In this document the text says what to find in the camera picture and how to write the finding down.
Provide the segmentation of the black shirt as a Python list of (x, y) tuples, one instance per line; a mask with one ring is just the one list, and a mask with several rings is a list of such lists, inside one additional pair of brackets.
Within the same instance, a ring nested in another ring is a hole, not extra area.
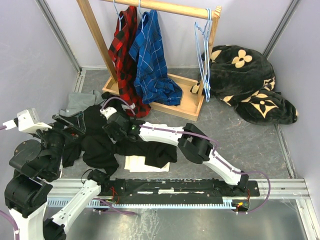
[(177, 162), (176, 146), (155, 142), (137, 141), (128, 139), (112, 142), (104, 132), (103, 126), (106, 119), (99, 114), (84, 114), (85, 134), (78, 140), (66, 143), (63, 155), (62, 166), (72, 167), (79, 158), (92, 168), (104, 169), (107, 174), (116, 172), (119, 164), (115, 155), (144, 157), (144, 164), (155, 168), (163, 168), (168, 163)]

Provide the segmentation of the wooden clothes rack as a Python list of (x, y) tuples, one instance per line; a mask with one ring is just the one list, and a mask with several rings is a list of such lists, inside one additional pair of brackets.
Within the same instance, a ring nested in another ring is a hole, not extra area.
[(127, 104), (130, 116), (143, 118), (151, 110), (196, 121), (204, 101), (204, 82), (168, 73), (159, 12), (205, 19), (204, 49), (213, 48), (222, 8), (193, 8), (160, 1), (126, 0), (127, 9), (117, 13), (110, 46), (106, 46), (90, 3), (78, 2), (100, 54), (110, 73), (109, 83)]

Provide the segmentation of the light blue hangers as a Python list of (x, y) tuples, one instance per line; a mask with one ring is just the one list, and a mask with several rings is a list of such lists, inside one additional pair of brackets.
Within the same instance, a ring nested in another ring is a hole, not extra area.
[[(199, 94), (204, 94), (204, 99), (208, 103), (211, 98), (210, 94), (210, 51), (209, 51), (209, 38), (212, 27), (212, 11), (207, 8), (207, 20), (203, 28), (198, 25), (196, 21), (194, 23), (194, 36), (195, 36), (195, 49), (197, 54), (198, 67), (200, 71), (200, 84), (202, 84), (202, 90), (198, 89)], [(203, 53), (201, 52), (200, 40), (198, 33), (203, 36)]]

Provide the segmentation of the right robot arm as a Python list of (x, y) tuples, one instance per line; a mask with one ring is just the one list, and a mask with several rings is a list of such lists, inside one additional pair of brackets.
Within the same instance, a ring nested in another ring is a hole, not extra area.
[(222, 191), (240, 196), (252, 193), (248, 173), (233, 166), (219, 152), (217, 144), (192, 123), (170, 127), (166, 124), (129, 117), (109, 107), (101, 111), (106, 119), (103, 130), (115, 142), (116, 154), (144, 158), (147, 166), (163, 168), (178, 160), (181, 151), (186, 160), (205, 165), (222, 178)]

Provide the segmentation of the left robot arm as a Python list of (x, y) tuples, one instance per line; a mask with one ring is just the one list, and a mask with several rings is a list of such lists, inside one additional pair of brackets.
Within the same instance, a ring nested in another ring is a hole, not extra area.
[(53, 123), (39, 121), (32, 109), (26, 109), (4, 125), (17, 127), (20, 132), (33, 136), (14, 150), (9, 165), (14, 175), (4, 191), (16, 240), (65, 240), (72, 224), (85, 207), (98, 195), (111, 189), (110, 177), (93, 170), (81, 189), (58, 213), (44, 220), (48, 194), (52, 182), (60, 176), (60, 165), (66, 142), (84, 136), (84, 113), (71, 117), (55, 114)]

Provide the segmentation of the grey shirt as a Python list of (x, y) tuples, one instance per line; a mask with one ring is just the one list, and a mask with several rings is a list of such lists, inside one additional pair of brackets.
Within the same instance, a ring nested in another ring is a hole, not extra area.
[(71, 117), (79, 112), (85, 115), (99, 114), (102, 104), (106, 101), (98, 90), (92, 90), (89, 93), (71, 92), (68, 95), (66, 108), (59, 111), (63, 117)]

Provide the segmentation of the blue plaid shirt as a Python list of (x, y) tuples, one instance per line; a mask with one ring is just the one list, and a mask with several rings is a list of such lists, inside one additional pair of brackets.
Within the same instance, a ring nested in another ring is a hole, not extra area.
[(137, 64), (134, 87), (144, 104), (160, 103), (167, 106), (181, 104), (183, 91), (168, 76), (161, 29), (156, 10), (144, 12), (147, 27), (141, 32), (141, 21), (129, 55)]

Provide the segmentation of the red plaid shirt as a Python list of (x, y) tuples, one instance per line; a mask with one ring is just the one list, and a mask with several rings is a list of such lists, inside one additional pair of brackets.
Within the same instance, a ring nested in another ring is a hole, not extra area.
[(129, 6), (119, 16), (108, 54), (114, 62), (119, 97), (127, 103), (124, 106), (126, 113), (131, 117), (143, 118), (149, 114), (151, 107), (143, 103), (142, 97), (137, 94), (134, 86), (137, 64), (129, 54), (138, 28), (137, 8)]

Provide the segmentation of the blue hanger under red shirt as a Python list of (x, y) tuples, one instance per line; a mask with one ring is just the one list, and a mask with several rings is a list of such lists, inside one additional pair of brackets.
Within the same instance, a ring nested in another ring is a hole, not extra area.
[(120, 15), (118, 9), (117, 9), (117, 6), (116, 6), (116, 1), (113, 0), (113, 7), (115, 9), (115, 12), (116, 12), (116, 15), (117, 15), (117, 18), (118, 18), (118, 28), (119, 28), (119, 31), (121, 31), (123, 29), (123, 26), (124, 26), (124, 16), (123, 15)]

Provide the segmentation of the black floral blanket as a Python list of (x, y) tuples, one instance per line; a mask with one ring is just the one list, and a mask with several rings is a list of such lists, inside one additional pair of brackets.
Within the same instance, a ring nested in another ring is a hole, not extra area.
[[(297, 109), (275, 91), (274, 68), (262, 53), (238, 45), (217, 45), (209, 53), (209, 72), (210, 97), (232, 107), (246, 122), (261, 126), (297, 122)], [(191, 93), (198, 93), (200, 80)]]

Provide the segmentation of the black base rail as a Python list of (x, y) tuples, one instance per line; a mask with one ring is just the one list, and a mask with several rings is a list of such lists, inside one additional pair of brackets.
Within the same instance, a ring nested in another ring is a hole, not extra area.
[(224, 197), (259, 197), (258, 183), (241, 188), (210, 179), (121, 179), (109, 182), (100, 197), (114, 197), (118, 204), (201, 205), (221, 204)]

